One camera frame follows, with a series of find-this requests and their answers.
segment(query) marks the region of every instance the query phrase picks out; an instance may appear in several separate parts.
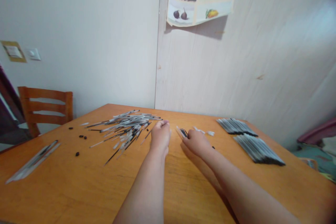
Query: pear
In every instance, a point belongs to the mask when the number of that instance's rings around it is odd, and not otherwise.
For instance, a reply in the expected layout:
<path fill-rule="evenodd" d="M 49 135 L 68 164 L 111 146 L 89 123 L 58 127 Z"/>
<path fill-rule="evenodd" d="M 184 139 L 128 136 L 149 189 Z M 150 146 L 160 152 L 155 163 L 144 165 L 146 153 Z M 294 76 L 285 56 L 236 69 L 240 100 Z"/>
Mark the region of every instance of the pear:
<path fill-rule="evenodd" d="M 184 10 L 184 12 L 182 13 L 181 18 L 182 18 L 183 20 L 187 20 L 188 18 L 187 18 L 186 10 L 185 10 L 184 8 L 183 8 L 183 10 Z"/>

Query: pink fabric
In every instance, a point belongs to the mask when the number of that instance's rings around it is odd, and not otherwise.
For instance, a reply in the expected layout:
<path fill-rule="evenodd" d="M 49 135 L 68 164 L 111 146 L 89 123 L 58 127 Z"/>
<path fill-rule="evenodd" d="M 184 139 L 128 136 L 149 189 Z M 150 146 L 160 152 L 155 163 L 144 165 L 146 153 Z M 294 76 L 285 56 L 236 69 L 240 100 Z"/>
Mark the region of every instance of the pink fabric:
<path fill-rule="evenodd" d="M 308 131 L 306 134 L 300 136 L 297 141 L 316 145 L 322 138 L 334 136 L 336 136 L 336 118 L 333 118 L 319 127 Z"/>

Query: forearm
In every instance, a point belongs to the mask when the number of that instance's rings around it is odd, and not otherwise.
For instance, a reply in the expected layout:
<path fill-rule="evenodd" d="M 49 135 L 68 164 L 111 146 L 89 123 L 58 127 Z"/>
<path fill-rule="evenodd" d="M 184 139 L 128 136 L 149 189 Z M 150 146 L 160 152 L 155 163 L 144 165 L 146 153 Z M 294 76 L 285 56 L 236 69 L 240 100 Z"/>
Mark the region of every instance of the forearm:
<path fill-rule="evenodd" d="M 201 157 L 217 177 L 239 222 L 299 223 L 287 209 L 214 149 Z"/>
<path fill-rule="evenodd" d="M 165 156 L 149 151 L 113 223 L 163 223 Z"/>

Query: hand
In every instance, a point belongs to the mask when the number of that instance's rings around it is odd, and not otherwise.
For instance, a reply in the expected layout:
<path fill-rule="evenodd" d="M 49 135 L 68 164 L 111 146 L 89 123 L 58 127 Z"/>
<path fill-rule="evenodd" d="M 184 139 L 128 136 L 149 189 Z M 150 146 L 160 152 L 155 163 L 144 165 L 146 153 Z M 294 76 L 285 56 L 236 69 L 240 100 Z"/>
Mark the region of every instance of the hand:
<path fill-rule="evenodd" d="M 209 151 L 212 150 L 207 137 L 200 131 L 189 130 L 189 138 L 184 137 L 183 143 L 196 156 L 203 158 Z"/>
<path fill-rule="evenodd" d="M 168 154 L 171 133 L 169 121 L 158 121 L 152 129 L 151 151 L 160 152 L 165 157 Z"/>

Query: switch plate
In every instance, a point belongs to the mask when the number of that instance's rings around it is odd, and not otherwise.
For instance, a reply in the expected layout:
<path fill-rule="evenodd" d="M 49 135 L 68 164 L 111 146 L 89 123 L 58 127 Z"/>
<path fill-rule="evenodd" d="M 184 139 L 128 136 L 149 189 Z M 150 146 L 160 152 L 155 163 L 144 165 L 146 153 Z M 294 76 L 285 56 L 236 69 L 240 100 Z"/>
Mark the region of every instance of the switch plate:
<path fill-rule="evenodd" d="M 3 45 L 10 61 L 27 63 L 19 43 L 16 41 L 1 41 L 1 44 Z"/>
<path fill-rule="evenodd" d="M 7 49 L 7 52 L 11 57 L 22 58 L 22 54 L 20 53 L 19 49 L 16 46 L 5 45 L 5 48 Z"/>
<path fill-rule="evenodd" d="M 37 48 L 27 48 L 26 54 L 31 60 L 41 60 L 40 54 Z"/>

